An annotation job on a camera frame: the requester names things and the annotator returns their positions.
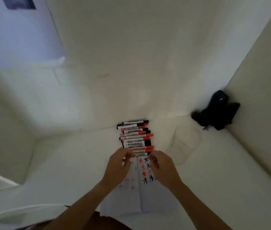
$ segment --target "drawing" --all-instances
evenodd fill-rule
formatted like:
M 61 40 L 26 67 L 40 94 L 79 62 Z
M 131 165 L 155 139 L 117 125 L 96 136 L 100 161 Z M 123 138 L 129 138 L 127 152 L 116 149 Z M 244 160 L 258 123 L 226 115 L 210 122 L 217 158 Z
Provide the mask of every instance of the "drawing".
M 145 177 L 144 180 L 143 180 L 142 182 L 144 182 L 144 184 L 145 184 L 145 183 L 147 184 L 147 178 Z
M 149 176 L 149 182 L 153 182 L 154 181 L 154 177 L 153 177 L 153 175 L 150 175 Z

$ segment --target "clear glass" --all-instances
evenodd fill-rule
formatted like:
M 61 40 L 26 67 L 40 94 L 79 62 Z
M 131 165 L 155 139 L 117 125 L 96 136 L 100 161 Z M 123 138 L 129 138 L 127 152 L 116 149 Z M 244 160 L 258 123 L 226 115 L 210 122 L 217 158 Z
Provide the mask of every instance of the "clear glass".
M 190 125 L 180 125 L 176 127 L 171 144 L 166 152 L 172 158 L 174 164 L 182 165 L 200 141 L 201 133 L 197 128 Z

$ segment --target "white paper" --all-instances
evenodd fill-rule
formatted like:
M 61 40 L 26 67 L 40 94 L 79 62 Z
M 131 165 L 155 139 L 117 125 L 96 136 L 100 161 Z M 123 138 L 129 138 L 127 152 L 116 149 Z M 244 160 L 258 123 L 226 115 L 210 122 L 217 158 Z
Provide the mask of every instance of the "white paper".
M 156 179 L 148 157 L 138 157 L 137 160 L 142 212 L 164 213 L 176 210 L 179 202 L 169 189 Z
M 9 10 L 0 0 L 1 68 L 64 57 L 46 1 L 33 2 L 36 9 Z
M 102 201 L 100 216 L 141 213 L 137 161 L 136 158 L 130 161 L 132 164 L 126 178 Z

